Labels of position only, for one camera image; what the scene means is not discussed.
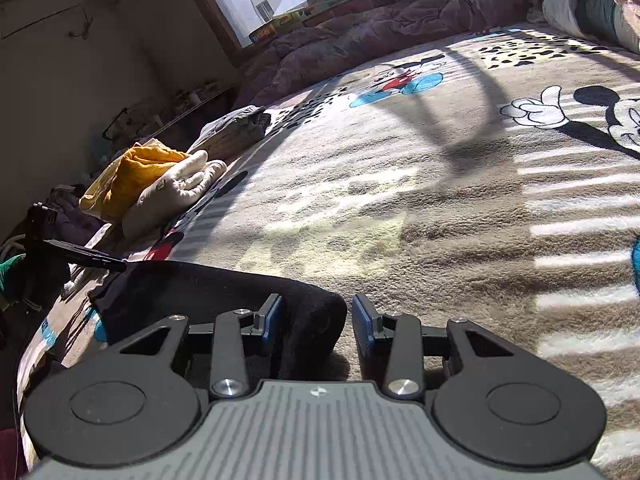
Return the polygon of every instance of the crumpled comforter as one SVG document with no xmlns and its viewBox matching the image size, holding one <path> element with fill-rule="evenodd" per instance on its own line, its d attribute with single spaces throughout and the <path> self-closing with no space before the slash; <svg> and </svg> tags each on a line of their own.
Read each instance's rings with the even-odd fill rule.
<svg viewBox="0 0 640 480">
<path fill-rule="evenodd" d="M 406 0 L 299 28 L 251 63 L 234 108 L 270 104 L 403 48 L 522 21 L 528 7 L 529 0 Z"/>
</svg>

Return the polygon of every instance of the mickey mouse hand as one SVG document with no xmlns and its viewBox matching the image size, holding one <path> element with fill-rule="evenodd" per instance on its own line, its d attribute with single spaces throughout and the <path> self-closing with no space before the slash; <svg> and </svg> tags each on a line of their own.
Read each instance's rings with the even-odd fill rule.
<svg viewBox="0 0 640 480">
<path fill-rule="evenodd" d="M 510 105 L 502 107 L 500 113 L 512 117 L 523 126 L 558 128 L 569 122 L 560 107 L 560 90 L 559 86 L 550 86 L 540 94 L 539 100 L 516 99 Z"/>
</svg>

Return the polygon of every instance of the mickey mouse ear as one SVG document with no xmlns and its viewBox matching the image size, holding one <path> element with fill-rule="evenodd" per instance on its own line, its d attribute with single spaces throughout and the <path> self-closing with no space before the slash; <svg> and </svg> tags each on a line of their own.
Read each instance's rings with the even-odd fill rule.
<svg viewBox="0 0 640 480">
<path fill-rule="evenodd" d="M 620 96 L 604 86 L 593 85 L 578 88 L 574 92 L 574 99 L 585 105 L 610 107 L 620 101 Z"/>
</svg>

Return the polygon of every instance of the mickey mouse print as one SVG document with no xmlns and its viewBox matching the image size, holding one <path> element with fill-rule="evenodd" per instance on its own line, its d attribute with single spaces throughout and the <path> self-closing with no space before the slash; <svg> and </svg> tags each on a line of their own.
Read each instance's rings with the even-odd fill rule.
<svg viewBox="0 0 640 480">
<path fill-rule="evenodd" d="M 522 126 L 542 130 L 555 129 L 591 146 L 615 150 L 640 160 L 640 100 L 621 99 L 604 86 L 586 86 L 574 92 L 574 99 L 582 104 L 604 108 L 607 131 L 583 121 L 572 121 L 561 105 L 561 87 L 549 86 L 540 98 L 521 98 L 501 108 L 500 113 Z"/>
</svg>

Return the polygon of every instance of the fleece blanket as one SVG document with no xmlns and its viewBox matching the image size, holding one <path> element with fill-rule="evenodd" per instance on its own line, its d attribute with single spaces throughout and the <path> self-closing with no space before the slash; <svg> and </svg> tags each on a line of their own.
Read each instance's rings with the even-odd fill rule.
<svg viewBox="0 0 640 480">
<path fill-rule="evenodd" d="M 399 0 L 378 5 L 274 40 L 245 71 L 234 108 L 268 105 L 402 48 L 523 20 L 529 0 Z"/>
<path fill-rule="evenodd" d="M 638 67 L 530 25 L 374 60 L 272 104 L 266 138 L 147 257 L 364 292 L 432 326 L 468 317 L 588 382 L 609 415 L 593 461 L 635 480 Z M 104 344 L 80 298 L 54 307 L 18 386 L 60 332 L 66 365 Z M 333 361 L 360 378 L 349 319 Z"/>
</svg>

